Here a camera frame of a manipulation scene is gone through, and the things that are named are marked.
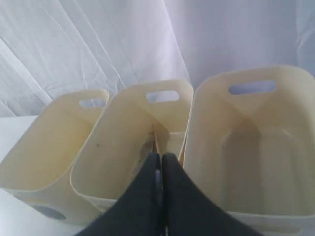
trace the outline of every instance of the white fabric backdrop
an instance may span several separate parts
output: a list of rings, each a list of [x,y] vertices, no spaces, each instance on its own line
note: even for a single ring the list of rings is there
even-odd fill
[[[0,117],[57,96],[291,64],[315,74],[314,0],[1,0]]]

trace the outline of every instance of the large storage bin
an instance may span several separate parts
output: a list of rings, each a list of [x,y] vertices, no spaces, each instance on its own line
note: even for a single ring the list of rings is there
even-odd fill
[[[193,88],[185,80],[138,84],[118,93],[73,166],[73,189],[106,211],[137,175],[152,132],[161,154],[180,156],[192,100]]]
[[[184,169],[214,203],[262,231],[315,226],[315,81],[275,66],[220,74],[195,93]]]
[[[54,219],[85,224],[96,218],[100,211],[70,185],[72,163],[103,110],[79,102],[94,98],[107,102],[109,94],[87,90],[53,101],[0,164],[0,188]]]

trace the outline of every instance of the plastic storage bin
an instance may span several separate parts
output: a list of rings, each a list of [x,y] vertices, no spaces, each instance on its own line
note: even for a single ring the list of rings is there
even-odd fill
[[[315,81],[275,66],[220,74],[195,93],[184,169],[214,203],[262,231],[315,226]]]
[[[185,80],[138,84],[118,93],[73,166],[73,189],[106,211],[137,175],[152,149],[147,147],[152,132],[161,154],[180,156],[192,100],[193,88]]]
[[[0,188],[50,218],[75,224],[96,218],[100,211],[70,185],[72,163],[103,110],[79,101],[94,98],[107,102],[109,94],[87,90],[54,100],[0,164]]]

